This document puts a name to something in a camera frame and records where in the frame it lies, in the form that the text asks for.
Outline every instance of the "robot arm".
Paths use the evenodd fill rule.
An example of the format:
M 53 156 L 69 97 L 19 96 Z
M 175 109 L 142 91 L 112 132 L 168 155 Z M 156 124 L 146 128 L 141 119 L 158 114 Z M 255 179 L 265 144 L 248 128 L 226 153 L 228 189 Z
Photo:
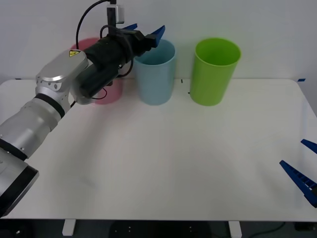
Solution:
M 36 76 L 36 96 L 0 125 L 0 217 L 7 215 L 39 176 L 25 160 L 70 110 L 71 93 L 79 104 L 118 76 L 118 70 L 135 56 L 155 48 L 165 30 L 144 36 L 120 29 L 84 51 L 66 50 Z

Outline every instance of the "plastic cup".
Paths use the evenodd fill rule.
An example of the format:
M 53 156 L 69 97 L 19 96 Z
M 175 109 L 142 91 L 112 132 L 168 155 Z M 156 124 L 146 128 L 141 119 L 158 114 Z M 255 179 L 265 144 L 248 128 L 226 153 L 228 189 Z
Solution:
M 226 39 L 199 42 L 190 86 L 194 102 L 204 106 L 220 103 L 240 57 L 240 48 Z
M 135 79 L 141 100 L 149 105 L 166 103 L 173 91 L 176 49 L 167 40 L 134 59 Z
M 78 46 L 80 50 L 84 50 L 90 46 L 92 46 L 94 43 L 96 43 L 99 40 L 97 37 L 93 38 L 87 38 L 84 40 L 81 40 L 78 42 Z M 112 81 L 111 86 L 106 86 L 104 87 L 106 89 L 106 92 L 104 90 L 101 90 L 95 98 L 102 98 L 105 93 L 107 93 L 106 97 L 100 100 L 95 100 L 95 104 L 99 105 L 104 105 L 104 104 L 109 104 L 113 103 L 117 100 L 119 100 L 122 96 L 123 92 L 123 79 L 121 78 L 116 78 Z

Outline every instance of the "silver robot arm segment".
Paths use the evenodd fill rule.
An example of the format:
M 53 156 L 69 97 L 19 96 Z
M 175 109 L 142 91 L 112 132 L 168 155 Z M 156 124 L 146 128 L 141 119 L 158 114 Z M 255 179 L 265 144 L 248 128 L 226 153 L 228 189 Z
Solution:
M 91 67 L 82 51 L 61 53 L 36 76 L 36 97 L 0 125 L 0 216 L 14 208 L 39 176 L 24 161 L 70 109 L 71 87 L 74 98 L 85 104 L 91 102 L 76 91 L 74 83 L 80 73 L 92 71 Z

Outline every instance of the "white wall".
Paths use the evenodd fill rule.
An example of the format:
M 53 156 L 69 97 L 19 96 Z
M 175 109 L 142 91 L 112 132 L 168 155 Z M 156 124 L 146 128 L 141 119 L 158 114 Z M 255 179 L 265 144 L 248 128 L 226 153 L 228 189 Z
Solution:
M 74 43 L 77 23 L 95 0 L 2 0 L 0 77 L 33 77 Z M 317 75 L 316 0 L 118 0 L 126 24 L 145 34 L 166 25 L 178 49 L 177 77 L 190 77 L 195 44 L 219 36 L 243 57 L 235 77 L 309 78 Z M 88 14 L 80 38 L 97 36 L 106 3 Z

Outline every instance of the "table leg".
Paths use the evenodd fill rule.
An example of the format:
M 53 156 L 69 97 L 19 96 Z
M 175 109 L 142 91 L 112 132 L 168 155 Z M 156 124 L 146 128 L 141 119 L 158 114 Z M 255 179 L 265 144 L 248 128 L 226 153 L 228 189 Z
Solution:
M 63 227 L 63 236 L 72 236 L 76 225 L 76 219 L 65 219 Z
M 242 232 L 240 222 L 229 222 L 231 238 L 241 238 Z

